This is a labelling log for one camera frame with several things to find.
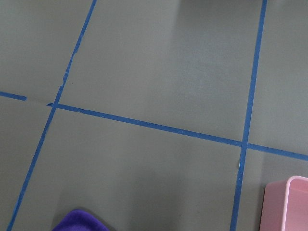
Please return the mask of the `pink plastic bin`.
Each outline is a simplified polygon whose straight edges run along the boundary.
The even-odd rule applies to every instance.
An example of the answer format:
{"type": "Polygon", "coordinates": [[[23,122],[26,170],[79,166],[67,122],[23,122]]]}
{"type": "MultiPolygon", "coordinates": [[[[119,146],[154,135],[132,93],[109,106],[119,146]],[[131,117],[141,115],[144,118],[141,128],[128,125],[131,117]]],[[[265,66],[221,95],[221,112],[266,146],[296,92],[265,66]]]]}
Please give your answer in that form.
{"type": "Polygon", "coordinates": [[[265,187],[261,231],[306,231],[308,229],[308,179],[292,176],[265,187]]]}

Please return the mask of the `purple cloth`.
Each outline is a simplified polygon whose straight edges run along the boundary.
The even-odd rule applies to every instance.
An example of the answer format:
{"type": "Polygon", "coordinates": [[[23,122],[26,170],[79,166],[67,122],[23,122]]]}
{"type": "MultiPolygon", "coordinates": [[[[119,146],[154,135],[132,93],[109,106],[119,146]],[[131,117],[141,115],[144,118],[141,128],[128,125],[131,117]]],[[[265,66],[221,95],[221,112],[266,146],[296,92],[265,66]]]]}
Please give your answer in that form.
{"type": "Polygon", "coordinates": [[[70,211],[52,230],[109,231],[109,229],[95,216],[81,209],[75,209],[70,211]]]}

